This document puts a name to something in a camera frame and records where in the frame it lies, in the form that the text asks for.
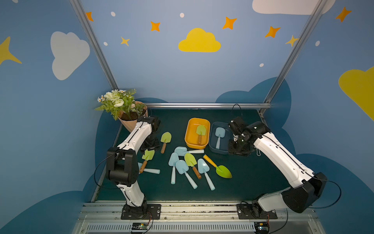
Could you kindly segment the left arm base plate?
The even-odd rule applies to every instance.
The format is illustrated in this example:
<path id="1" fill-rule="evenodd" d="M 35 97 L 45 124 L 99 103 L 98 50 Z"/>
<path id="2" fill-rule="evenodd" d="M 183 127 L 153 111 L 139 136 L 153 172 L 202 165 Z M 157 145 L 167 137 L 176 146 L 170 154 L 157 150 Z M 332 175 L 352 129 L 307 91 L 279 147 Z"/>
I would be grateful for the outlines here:
<path id="1" fill-rule="evenodd" d="M 160 215 L 160 204 L 149 204 L 140 207 L 132 207 L 125 204 L 122 208 L 121 220 L 145 220 L 149 218 L 159 220 Z"/>

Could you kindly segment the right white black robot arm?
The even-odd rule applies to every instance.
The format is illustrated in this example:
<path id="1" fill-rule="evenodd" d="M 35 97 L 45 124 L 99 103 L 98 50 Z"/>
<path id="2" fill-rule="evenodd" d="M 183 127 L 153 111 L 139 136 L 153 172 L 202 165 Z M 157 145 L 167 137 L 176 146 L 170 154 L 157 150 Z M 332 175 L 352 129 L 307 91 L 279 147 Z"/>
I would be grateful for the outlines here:
<path id="1" fill-rule="evenodd" d="M 280 170 L 290 185 L 289 188 L 264 194 L 253 200 L 251 210 L 255 217 L 284 208 L 302 213 L 321 197 L 327 177 L 323 173 L 316 174 L 303 165 L 263 122 L 248 125 L 242 117 L 236 117 L 228 126 L 234 136 L 228 144 L 230 154 L 247 156 L 256 150 L 261 151 Z"/>

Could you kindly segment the yellow storage box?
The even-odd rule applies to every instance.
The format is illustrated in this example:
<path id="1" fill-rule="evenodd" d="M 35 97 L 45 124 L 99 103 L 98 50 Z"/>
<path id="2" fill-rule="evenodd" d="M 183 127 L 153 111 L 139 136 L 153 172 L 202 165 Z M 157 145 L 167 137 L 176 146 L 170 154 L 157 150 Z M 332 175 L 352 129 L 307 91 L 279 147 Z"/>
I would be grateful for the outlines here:
<path id="1" fill-rule="evenodd" d="M 200 129 L 200 126 L 205 127 L 205 134 L 198 134 L 197 130 Z M 185 142 L 187 146 L 192 149 L 205 149 L 209 143 L 209 131 L 210 122 L 208 120 L 191 118 L 188 121 L 185 133 Z"/>

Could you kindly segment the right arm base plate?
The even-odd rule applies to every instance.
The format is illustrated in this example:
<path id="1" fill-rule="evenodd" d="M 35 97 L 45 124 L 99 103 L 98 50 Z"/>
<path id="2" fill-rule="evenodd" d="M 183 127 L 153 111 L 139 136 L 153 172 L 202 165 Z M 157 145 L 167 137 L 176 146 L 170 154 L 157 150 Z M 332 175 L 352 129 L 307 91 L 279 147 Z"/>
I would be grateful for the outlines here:
<path id="1" fill-rule="evenodd" d="M 278 219 L 275 211 L 264 211 L 259 204 L 242 201 L 236 204 L 239 219 Z"/>

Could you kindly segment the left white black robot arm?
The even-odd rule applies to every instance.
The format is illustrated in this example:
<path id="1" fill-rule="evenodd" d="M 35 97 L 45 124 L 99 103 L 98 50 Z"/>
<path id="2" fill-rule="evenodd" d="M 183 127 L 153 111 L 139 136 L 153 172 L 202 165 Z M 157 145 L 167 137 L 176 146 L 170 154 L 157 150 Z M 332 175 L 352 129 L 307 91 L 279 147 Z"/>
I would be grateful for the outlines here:
<path id="1" fill-rule="evenodd" d="M 160 119 L 158 117 L 140 117 L 129 136 L 117 147 L 107 151 L 106 175 L 115 183 L 126 198 L 126 208 L 146 212 L 147 202 L 137 182 L 139 167 L 137 153 L 154 152 L 160 148 L 155 137 Z"/>

